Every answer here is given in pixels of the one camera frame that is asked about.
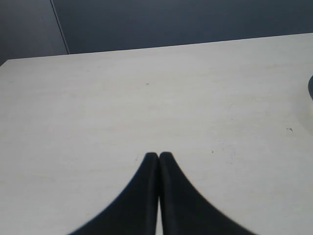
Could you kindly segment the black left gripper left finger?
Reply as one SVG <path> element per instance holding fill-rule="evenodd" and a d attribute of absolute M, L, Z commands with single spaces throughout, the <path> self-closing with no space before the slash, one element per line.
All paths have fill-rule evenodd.
<path fill-rule="evenodd" d="M 159 196 L 159 158 L 146 153 L 123 191 L 72 235 L 154 235 Z"/>

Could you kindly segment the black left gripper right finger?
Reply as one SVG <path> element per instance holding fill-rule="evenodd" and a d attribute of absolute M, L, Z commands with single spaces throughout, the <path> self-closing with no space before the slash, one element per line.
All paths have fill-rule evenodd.
<path fill-rule="evenodd" d="M 246 235 L 247 229 L 212 206 L 189 182 L 174 156 L 159 156 L 160 206 L 165 235 Z"/>

